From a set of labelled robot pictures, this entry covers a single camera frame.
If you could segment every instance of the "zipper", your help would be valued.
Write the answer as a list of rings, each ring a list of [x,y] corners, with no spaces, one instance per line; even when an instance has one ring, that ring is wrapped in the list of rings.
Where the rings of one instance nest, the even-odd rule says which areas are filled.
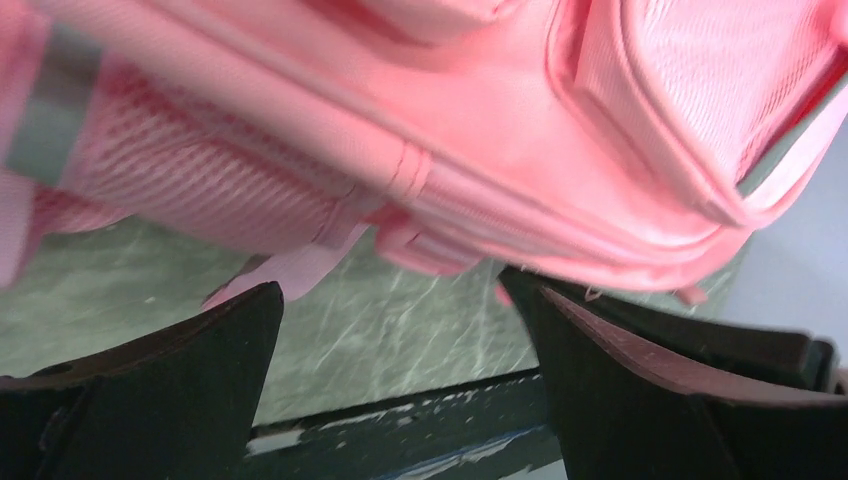
[[[467,179],[473,184],[471,191],[463,188],[461,180]],[[490,206],[485,201],[469,201],[468,198],[498,198],[508,202],[500,208]],[[619,231],[621,237],[627,237],[628,242],[612,240],[613,235],[604,235],[597,228],[576,221],[574,218],[560,217],[543,212],[538,206],[520,200],[504,189],[487,184],[482,179],[471,178],[444,160],[434,162],[426,184],[419,196],[416,210],[448,222],[453,227],[468,233],[484,237],[488,240],[507,244],[521,250],[527,250],[527,242],[537,248],[544,248],[550,254],[562,254],[570,249],[586,256],[610,263],[639,263],[663,264],[683,262],[696,258],[700,252],[688,249],[685,251],[656,251],[627,232]],[[483,225],[475,228],[474,223]],[[549,223],[553,228],[543,225]],[[506,232],[510,238],[495,236],[492,230],[499,234]]]

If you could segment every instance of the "marble floor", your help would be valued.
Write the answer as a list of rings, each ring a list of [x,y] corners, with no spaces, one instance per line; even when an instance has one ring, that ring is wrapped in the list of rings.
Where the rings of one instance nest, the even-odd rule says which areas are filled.
[[[371,240],[287,305],[257,424],[536,365],[517,315],[494,299],[499,265],[430,278],[378,259]],[[50,237],[0,294],[0,374],[28,375],[191,317],[245,259],[137,219]],[[628,297],[711,317],[734,270],[706,282],[711,299],[697,312],[666,295]]]

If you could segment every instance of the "backpack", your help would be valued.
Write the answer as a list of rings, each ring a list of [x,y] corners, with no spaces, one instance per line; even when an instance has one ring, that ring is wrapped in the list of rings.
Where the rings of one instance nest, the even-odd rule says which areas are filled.
[[[6,0],[0,286],[131,214],[255,254],[288,299],[375,228],[677,291],[793,203],[848,113],[830,0]]]

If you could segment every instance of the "pink backpack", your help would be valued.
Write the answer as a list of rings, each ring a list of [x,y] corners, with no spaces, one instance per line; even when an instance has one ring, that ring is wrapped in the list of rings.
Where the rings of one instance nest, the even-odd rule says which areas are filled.
[[[4,0],[0,285],[142,217],[297,298],[368,227],[690,292],[798,197],[848,113],[833,0]]]

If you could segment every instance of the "gray reflective strip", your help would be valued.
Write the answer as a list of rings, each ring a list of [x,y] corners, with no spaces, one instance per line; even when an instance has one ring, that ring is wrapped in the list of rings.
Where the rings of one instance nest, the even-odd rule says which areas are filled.
[[[59,183],[85,121],[101,54],[81,34],[54,25],[7,168],[46,185]]]
[[[836,97],[836,95],[841,92],[843,89],[848,87],[848,75],[843,75],[841,79],[839,79],[839,83],[834,85],[834,87],[828,92],[827,96],[816,106],[816,108],[807,114],[798,125],[795,126],[792,130],[786,133],[778,142],[769,149],[768,152],[763,156],[763,159],[757,163],[748,175],[739,182],[736,186],[737,190],[741,195],[748,196],[754,192],[766,179],[769,175],[774,172],[774,169],[780,164],[783,157],[786,156],[786,152],[792,148],[792,145],[795,145],[795,142],[810,128],[810,124],[822,110],[827,107],[831,101]]]

